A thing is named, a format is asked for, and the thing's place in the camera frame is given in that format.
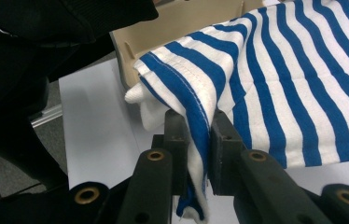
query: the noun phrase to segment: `towel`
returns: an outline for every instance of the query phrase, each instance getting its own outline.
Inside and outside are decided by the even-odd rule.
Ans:
[[[154,49],[134,68],[141,82],[125,98],[141,105],[145,126],[161,124],[167,108],[188,123],[191,181],[176,209],[181,217],[208,222],[217,109],[247,148],[269,152],[284,168],[349,161],[349,0],[259,8]]]

